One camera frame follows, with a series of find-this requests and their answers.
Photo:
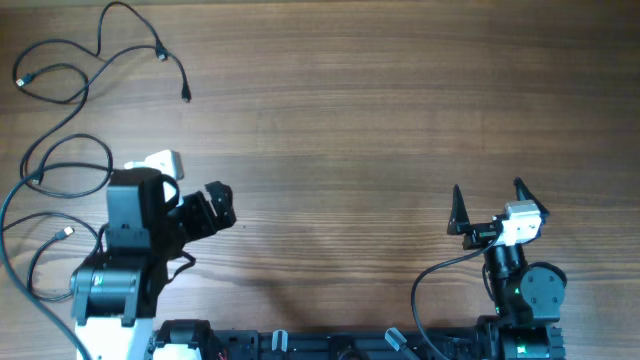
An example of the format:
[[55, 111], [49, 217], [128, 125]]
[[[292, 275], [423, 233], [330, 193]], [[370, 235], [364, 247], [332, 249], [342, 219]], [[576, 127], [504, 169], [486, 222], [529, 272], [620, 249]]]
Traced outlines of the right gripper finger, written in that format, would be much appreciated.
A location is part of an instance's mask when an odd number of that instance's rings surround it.
[[471, 231], [471, 224], [462, 197], [461, 190], [458, 185], [453, 187], [452, 208], [447, 225], [448, 235], [462, 235]]
[[524, 181], [520, 177], [516, 177], [513, 181], [516, 189], [516, 197], [519, 201], [531, 200], [535, 203], [540, 211], [542, 218], [548, 218], [549, 210], [530, 192]]

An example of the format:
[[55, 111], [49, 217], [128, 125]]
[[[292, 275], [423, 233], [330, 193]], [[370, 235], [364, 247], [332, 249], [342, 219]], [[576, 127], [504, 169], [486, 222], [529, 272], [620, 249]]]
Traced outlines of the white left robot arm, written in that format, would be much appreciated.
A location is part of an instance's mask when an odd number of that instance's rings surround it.
[[225, 359], [228, 352], [206, 320], [171, 320], [153, 327], [164, 287], [185, 258], [187, 243], [236, 221], [233, 192], [219, 181], [204, 191], [167, 197], [176, 181], [153, 168], [119, 170], [107, 186], [106, 248], [74, 271], [70, 289], [80, 359]]

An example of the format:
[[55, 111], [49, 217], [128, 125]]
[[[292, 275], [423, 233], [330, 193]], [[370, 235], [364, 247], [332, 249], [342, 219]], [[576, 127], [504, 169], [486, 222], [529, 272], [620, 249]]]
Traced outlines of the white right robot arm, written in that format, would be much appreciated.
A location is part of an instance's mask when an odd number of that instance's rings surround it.
[[461, 190], [453, 188], [449, 235], [462, 235], [465, 250], [484, 256], [483, 281], [494, 316], [478, 318], [478, 359], [551, 359], [566, 357], [557, 326], [568, 283], [566, 274], [548, 262], [530, 263], [524, 246], [541, 236], [549, 211], [525, 183], [513, 181], [516, 199], [486, 223], [473, 224]]

